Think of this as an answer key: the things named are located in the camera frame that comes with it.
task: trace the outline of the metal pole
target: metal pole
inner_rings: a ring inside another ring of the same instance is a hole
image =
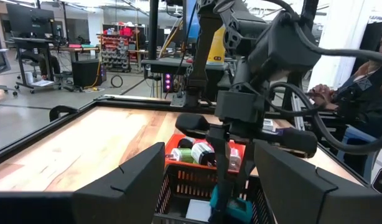
[[[318,1],[319,0],[306,0],[303,2],[301,16],[310,30],[314,25],[314,18],[317,13]]]
[[[67,27],[67,10],[65,10],[65,2],[62,3],[62,9],[64,10],[64,25],[65,25],[65,35],[67,36],[67,42],[69,44],[69,36],[68,36],[68,27]]]
[[[148,59],[156,60],[156,46],[158,35],[158,5],[159,0],[149,0],[149,40]]]

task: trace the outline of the ceiling light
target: ceiling light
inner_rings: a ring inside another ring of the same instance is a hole
[[[10,1],[10,0],[0,0],[2,2],[6,2],[6,3],[10,3],[10,4],[18,4],[20,6],[25,6],[25,7],[31,7],[31,8],[35,8],[34,6],[31,6],[31,5],[28,5],[28,4],[23,4],[23,3],[18,3],[18,2],[13,2],[13,1]]]
[[[0,1],[7,2],[7,3],[11,3],[11,4],[17,4],[16,2],[9,1],[9,0],[0,0]]]

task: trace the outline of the wooden table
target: wooden table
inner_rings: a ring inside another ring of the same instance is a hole
[[[95,51],[95,57],[98,58],[99,47],[52,47],[51,50],[59,50],[69,52],[71,56],[71,62],[79,61],[79,53]]]
[[[96,107],[0,164],[0,191],[74,191],[179,133],[179,113]],[[206,116],[211,123],[216,117]],[[286,121],[276,121],[287,127]],[[308,159],[358,183],[320,149]]]

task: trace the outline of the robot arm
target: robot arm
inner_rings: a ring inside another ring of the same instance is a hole
[[[249,13],[242,0],[198,0],[196,10],[200,23],[197,51],[187,70],[185,106],[197,106],[207,85],[205,71],[215,32],[224,24],[223,43],[231,55],[248,55],[259,35],[268,24]]]

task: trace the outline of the teal object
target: teal object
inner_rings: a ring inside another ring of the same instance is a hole
[[[210,206],[212,208],[216,207],[218,197],[217,185],[213,189],[212,198],[210,199]],[[245,201],[240,198],[233,199],[231,198],[228,202],[226,213],[231,217],[236,218],[242,223],[249,224],[251,223],[253,216],[253,206],[251,202]]]
[[[96,47],[96,46],[93,46],[93,45],[90,45],[90,44],[82,44],[82,47],[83,48],[90,48],[90,47]]]

